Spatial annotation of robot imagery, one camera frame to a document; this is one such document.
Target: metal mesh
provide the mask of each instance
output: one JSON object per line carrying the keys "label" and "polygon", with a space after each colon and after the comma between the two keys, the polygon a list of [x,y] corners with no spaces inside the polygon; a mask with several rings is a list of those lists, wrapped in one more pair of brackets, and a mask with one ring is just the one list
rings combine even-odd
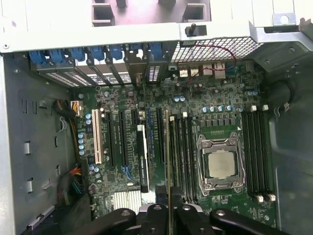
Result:
{"label": "metal mesh", "polygon": [[90,86],[91,84],[83,79],[81,76],[77,75],[74,72],[64,72],[65,75],[69,76],[70,78],[78,81],[79,83],[83,84],[84,86]]}
{"label": "metal mesh", "polygon": [[57,80],[57,81],[59,81],[59,82],[64,83],[64,84],[66,84],[66,85],[68,85],[70,87],[78,87],[77,84],[75,84],[72,81],[64,78],[63,76],[57,74],[56,72],[47,73],[46,75],[51,77],[51,78],[53,78],[53,79],[55,79],[55,80]]}
{"label": "metal mesh", "polygon": [[231,54],[223,49],[214,47],[197,47],[197,45],[215,45],[229,49],[237,59],[243,59],[262,44],[256,43],[250,37],[220,38],[196,42],[193,47],[180,47],[178,43],[171,62],[197,62],[231,60]]}

